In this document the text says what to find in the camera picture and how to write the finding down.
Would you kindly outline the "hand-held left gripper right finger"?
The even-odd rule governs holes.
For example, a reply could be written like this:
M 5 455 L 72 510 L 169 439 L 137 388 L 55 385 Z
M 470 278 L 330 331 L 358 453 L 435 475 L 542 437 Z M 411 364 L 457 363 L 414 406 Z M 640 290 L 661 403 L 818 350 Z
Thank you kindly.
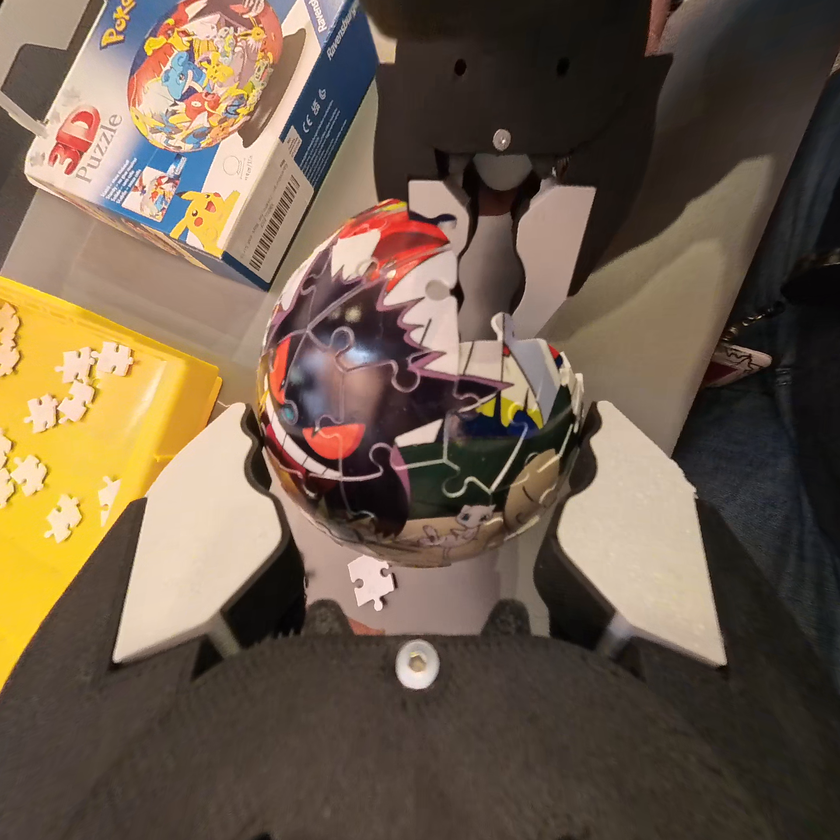
M 533 583 L 551 637 L 612 659 L 641 639 L 713 668 L 728 662 L 696 490 L 609 402 L 587 414 Z

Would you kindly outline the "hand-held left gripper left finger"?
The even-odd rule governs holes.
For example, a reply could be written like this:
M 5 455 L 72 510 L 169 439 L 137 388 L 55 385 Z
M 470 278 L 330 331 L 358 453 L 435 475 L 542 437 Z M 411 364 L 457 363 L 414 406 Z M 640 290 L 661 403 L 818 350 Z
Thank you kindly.
M 227 657 L 299 629 L 303 563 L 270 485 L 245 403 L 219 414 L 163 469 L 144 496 L 114 664 L 203 637 Z

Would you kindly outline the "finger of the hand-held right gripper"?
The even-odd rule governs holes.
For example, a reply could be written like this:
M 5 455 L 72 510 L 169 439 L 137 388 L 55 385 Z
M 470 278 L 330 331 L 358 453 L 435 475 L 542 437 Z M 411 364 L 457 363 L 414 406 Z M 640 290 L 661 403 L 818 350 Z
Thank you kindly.
M 535 338 L 570 294 L 596 188 L 543 182 L 518 221 L 524 292 L 512 313 L 517 338 Z
M 412 217 L 432 224 L 446 237 L 450 250 L 462 261 L 476 234 L 478 198 L 457 178 L 411 180 L 407 205 Z

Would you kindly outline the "colourful puzzle ball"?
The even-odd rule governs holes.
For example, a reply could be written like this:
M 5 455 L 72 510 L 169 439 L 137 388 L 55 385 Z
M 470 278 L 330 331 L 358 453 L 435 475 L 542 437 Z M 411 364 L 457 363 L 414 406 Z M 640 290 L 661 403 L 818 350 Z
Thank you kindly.
M 388 200 L 289 279 L 259 358 L 259 422 L 290 498 L 337 543 L 442 568 L 535 526 L 583 438 L 583 381 L 512 319 L 461 341 L 454 250 Z

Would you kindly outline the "white puzzle piece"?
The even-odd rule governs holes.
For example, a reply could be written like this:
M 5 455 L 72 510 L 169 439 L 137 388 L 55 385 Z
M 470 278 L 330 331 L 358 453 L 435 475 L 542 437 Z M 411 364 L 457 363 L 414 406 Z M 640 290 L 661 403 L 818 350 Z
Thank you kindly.
M 396 590 L 396 578 L 389 563 L 369 555 L 361 555 L 347 565 L 358 607 L 370 606 L 377 613 L 386 606 L 386 599 Z

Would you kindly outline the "blue white puzzle box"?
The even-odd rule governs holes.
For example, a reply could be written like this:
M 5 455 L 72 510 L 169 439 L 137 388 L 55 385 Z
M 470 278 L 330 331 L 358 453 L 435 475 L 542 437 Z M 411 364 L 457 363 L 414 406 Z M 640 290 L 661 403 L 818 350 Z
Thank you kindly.
M 267 291 L 378 64 L 355 1 L 106 2 L 24 171 Z

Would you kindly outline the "yellow plastic tray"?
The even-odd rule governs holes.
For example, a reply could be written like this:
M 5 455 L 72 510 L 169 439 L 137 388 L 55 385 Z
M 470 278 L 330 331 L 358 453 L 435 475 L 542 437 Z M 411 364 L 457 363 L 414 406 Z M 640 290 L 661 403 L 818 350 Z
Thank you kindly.
M 19 490 L 1 505 L 1 681 L 125 507 L 150 488 L 164 466 L 208 422 L 222 381 L 216 366 L 169 348 L 75 304 L 7 278 L 1 299 L 20 319 L 15 373 L 1 375 L 1 427 L 13 442 L 7 466 L 28 455 L 48 467 L 45 487 Z M 80 423 L 33 434 L 27 401 L 61 400 L 69 386 L 55 368 L 68 350 L 103 341 L 129 345 L 124 377 L 92 380 L 96 398 Z M 68 540 L 45 539 L 61 495 L 80 501 L 82 522 Z

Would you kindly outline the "person's blue jeans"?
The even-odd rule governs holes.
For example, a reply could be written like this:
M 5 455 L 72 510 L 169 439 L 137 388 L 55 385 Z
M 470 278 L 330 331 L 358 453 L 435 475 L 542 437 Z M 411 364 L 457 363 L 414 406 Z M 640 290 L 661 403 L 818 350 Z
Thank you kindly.
M 839 78 L 829 76 L 723 337 L 773 357 L 701 388 L 675 448 L 838 686 Z

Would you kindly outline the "white red keychain charm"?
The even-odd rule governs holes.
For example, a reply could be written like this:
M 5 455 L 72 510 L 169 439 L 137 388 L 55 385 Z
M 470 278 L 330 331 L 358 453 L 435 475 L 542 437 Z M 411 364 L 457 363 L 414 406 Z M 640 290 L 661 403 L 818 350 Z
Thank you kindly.
M 735 343 L 718 342 L 703 376 L 703 388 L 720 388 L 756 375 L 773 363 L 769 354 Z

